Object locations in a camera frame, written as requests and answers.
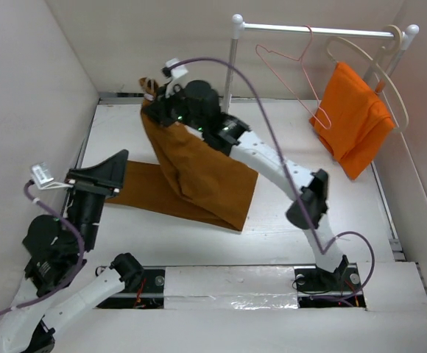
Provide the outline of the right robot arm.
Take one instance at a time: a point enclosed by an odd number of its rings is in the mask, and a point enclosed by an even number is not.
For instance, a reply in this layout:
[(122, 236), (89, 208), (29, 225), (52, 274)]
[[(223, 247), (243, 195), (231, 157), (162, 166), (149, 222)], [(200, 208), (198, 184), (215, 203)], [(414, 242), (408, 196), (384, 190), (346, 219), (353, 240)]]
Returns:
[(150, 80), (145, 87), (151, 102), (144, 112), (152, 121), (164, 129), (181, 125), (196, 129), (211, 149), (245, 164), (282, 190), (292, 202), (286, 218), (307, 237), (321, 286), (333, 290), (345, 281), (348, 260), (328, 220), (326, 171), (311, 171), (280, 156), (249, 125), (221, 111), (219, 94), (206, 81), (194, 80), (182, 87), (171, 82), (159, 86)]

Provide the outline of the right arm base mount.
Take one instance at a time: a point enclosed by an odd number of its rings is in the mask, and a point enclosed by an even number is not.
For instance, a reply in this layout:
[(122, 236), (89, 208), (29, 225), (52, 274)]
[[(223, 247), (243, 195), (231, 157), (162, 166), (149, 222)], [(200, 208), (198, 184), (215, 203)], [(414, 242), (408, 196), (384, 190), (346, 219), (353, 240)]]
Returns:
[(352, 295), (361, 287), (359, 270), (355, 264), (345, 269), (341, 279), (327, 277), (328, 273), (320, 274), (314, 266), (295, 267), (294, 274), (292, 287), (297, 291), (300, 309), (367, 307), (361, 291)]

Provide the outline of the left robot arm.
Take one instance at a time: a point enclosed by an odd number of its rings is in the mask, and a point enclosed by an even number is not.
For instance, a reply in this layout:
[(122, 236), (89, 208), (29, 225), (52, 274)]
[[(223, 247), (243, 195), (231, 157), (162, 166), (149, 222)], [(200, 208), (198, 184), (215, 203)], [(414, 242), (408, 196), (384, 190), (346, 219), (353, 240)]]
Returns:
[(112, 295), (137, 291), (144, 268), (122, 253), (90, 284), (55, 304), (86, 264), (95, 246), (107, 199), (124, 186), (128, 151), (122, 149), (88, 168), (72, 168), (56, 181), (43, 163), (30, 168), (24, 195), (45, 211), (29, 225), (22, 244), (30, 259), (12, 304), (0, 311), (0, 352), (50, 352), (56, 337)]

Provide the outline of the brown trousers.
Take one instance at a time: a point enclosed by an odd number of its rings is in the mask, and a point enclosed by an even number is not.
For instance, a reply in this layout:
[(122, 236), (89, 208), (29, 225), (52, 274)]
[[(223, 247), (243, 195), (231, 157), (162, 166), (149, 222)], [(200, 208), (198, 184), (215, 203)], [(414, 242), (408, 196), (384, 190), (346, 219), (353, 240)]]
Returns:
[(162, 127), (141, 113), (156, 164), (129, 161), (108, 203), (242, 231), (258, 174), (213, 150), (185, 126)]

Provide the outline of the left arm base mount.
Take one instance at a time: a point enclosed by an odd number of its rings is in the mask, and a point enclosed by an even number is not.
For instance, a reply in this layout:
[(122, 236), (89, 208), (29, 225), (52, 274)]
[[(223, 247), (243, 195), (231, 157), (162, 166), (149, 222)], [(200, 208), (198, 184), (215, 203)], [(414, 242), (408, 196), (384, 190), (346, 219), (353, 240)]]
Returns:
[(98, 309), (153, 310), (164, 308), (164, 285), (166, 269), (162, 267), (145, 268), (141, 284), (135, 290), (123, 290), (104, 300)]

